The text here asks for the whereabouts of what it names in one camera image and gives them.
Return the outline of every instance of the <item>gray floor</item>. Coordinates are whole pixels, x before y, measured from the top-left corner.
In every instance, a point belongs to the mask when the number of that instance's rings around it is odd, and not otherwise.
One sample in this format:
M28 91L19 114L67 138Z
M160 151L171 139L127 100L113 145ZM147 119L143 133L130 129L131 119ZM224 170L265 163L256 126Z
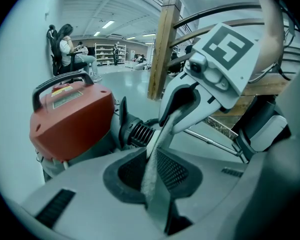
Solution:
M147 121L158 118L160 108L159 101L147 98L149 77L149 71L122 71L103 74L103 79L99 83L111 89L116 100L120 101L126 96L128 111L143 121ZM203 122L192 126L190 129L231 148L232 141L230 139ZM241 160L233 154L207 144L185 132L176 134L170 147L197 156L241 163Z

